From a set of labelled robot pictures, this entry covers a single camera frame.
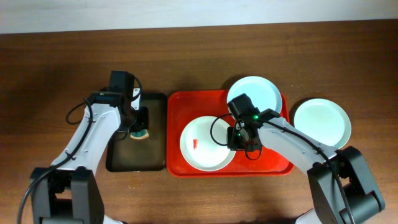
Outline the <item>white plate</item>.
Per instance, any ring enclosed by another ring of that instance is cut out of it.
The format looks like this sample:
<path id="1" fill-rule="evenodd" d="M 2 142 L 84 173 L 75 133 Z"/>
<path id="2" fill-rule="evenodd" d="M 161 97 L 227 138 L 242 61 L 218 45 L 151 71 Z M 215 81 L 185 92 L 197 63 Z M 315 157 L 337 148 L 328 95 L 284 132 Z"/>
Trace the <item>white plate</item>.
<path id="1" fill-rule="evenodd" d="M 228 149 L 227 129 L 230 125 L 214 116 L 202 116 L 190 121 L 180 136 L 180 151 L 192 167 L 213 172 L 226 167 L 235 157 Z"/>

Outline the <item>green yellow sponge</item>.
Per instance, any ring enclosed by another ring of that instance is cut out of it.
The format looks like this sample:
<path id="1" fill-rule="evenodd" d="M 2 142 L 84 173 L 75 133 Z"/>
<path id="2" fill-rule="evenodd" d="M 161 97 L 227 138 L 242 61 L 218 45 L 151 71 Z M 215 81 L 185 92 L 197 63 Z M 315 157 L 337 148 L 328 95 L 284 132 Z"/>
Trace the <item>green yellow sponge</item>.
<path id="1" fill-rule="evenodd" d="M 142 139 L 146 139 L 148 137 L 149 137 L 149 133 L 146 129 L 140 130 L 138 132 L 132 132 L 130 134 L 130 138 L 136 139 L 136 140 L 142 140 Z"/>

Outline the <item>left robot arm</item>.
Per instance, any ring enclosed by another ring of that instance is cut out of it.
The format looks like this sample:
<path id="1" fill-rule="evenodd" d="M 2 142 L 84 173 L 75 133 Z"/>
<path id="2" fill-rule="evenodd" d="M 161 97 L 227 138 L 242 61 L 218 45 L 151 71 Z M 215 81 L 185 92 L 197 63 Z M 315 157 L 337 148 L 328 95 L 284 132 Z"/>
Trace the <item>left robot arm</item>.
<path id="1" fill-rule="evenodd" d="M 95 174 L 109 140 L 118 131 L 148 126 L 139 106 L 141 91 L 108 89 L 92 93 L 70 142 L 49 167 L 37 167 L 24 198 L 32 202 L 34 223 L 115 223 L 105 214 Z"/>

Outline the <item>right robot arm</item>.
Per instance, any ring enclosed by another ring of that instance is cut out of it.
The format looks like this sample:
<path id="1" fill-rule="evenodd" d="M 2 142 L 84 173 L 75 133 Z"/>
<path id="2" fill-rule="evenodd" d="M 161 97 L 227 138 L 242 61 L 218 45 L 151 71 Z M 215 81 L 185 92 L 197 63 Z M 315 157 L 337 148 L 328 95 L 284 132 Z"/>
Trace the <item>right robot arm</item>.
<path id="1" fill-rule="evenodd" d="M 363 155 L 322 144 L 292 127 L 273 110 L 231 108 L 236 122 L 228 128 L 227 146 L 244 152 L 271 149 L 307 177 L 313 208 L 295 223 L 364 223 L 382 212 L 385 201 Z"/>

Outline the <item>pale green plate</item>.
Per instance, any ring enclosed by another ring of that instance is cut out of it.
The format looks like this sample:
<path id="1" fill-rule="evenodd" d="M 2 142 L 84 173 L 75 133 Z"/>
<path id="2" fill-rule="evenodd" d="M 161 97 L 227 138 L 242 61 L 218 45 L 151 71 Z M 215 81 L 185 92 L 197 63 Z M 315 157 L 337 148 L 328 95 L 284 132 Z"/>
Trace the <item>pale green plate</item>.
<path id="1" fill-rule="evenodd" d="M 341 149 L 351 137 L 351 121 L 338 104 L 314 98 L 303 102 L 295 111 L 294 126 L 307 136 Z"/>

